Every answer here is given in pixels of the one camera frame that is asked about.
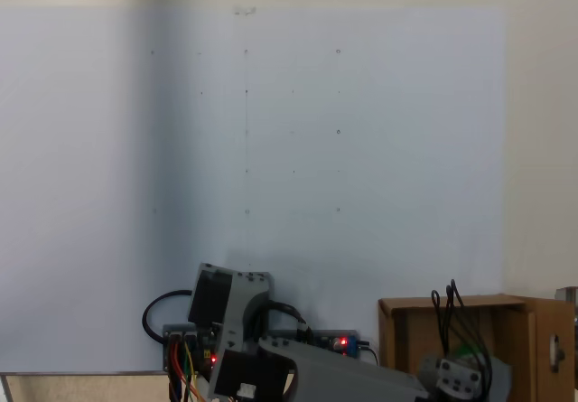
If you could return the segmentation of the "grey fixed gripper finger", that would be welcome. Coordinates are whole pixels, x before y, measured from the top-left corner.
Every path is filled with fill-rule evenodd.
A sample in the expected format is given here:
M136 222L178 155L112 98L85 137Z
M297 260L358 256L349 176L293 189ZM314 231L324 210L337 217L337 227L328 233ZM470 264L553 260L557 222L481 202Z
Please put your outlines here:
M491 367L487 367L486 383L490 384L488 401L508 401L512 388L512 368L503 361L490 357Z

